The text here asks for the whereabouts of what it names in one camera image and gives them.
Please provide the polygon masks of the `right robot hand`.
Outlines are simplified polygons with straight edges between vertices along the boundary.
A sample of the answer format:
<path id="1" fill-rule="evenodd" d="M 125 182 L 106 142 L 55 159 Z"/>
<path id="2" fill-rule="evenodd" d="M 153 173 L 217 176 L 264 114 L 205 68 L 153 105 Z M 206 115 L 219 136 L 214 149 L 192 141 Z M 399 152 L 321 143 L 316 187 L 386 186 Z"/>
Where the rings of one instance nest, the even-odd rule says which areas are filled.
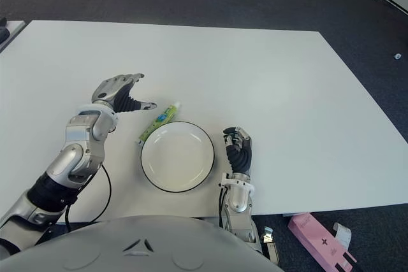
<path id="1" fill-rule="evenodd" d="M 252 139 L 241 127 L 223 130 L 226 155 L 233 173 L 250 176 L 252 162 Z"/>

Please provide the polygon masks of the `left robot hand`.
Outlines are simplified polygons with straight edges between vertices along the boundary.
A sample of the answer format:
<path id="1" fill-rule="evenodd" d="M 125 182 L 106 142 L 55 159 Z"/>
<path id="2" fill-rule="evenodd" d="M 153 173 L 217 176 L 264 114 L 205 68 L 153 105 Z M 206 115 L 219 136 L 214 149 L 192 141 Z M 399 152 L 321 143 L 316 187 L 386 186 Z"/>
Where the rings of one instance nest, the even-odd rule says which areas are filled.
<path id="1" fill-rule="evenodd" d="M 131 89 L 144 76 L 144 74 L 137 73 L 117 75 L 104 80 L 93 92 L 91 101 L 109 106 L 115 113 L 153 110 L 157 108 L 156 103 L 138 101 L 130 95 Z"/>

